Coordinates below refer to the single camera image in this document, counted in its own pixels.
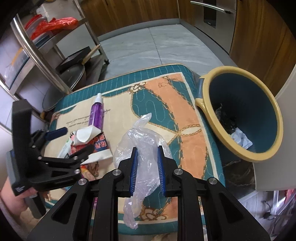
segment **purple tube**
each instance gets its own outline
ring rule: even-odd
[[[102,94],[98,93],[94,104],[91,107],[91,114],[89,117],[89,126],[94,125],[102,131],[103,128],[103,117],[104,117],[104,109],[103,109],[103,100]]]

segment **frying pan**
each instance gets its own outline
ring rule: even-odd
[[[86,73],[84,65],[93,56],[93,54],[100,48],[101,45],[95,46],[79,64],[75,64],[64,71],[60,78],[68,85],[71,90],[78,90],[85,86]],[[53,85],[50,86],[45,94],[42,102],[44,111],[52,110],[56,104],[65,96],[65,93],[59,91]]]

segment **yellow bowl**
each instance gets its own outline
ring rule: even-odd
[[[270,90],[256,76],[237,67],[218,67],[200,77],[197,92],[195,104],[232,153],[243,160],[258,162],[277,152],[283,139],[281,111]],[[220,124],[212,106],[220,101],[236,110],[237,127],[253,142],[249,150],[238,145]]]

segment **white cap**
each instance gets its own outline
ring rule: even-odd
[[[94,100],[94,102],[103,104],[103,98],[102,98],[101,93],[98,93],[98,95],[96,96],[96,99]]]

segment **wooden cabinet door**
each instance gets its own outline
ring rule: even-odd
[[[190,3],[190,0],[178,0],[178,4],[180,11],[180,19],[194,26],[194,5]]]
[[[84,0],[81,6],[97,36],[137,23],[179,18],[177,0]]]
[[[296,63],[296,40],[266,0],[237,1],[231,59],[276,95]]]

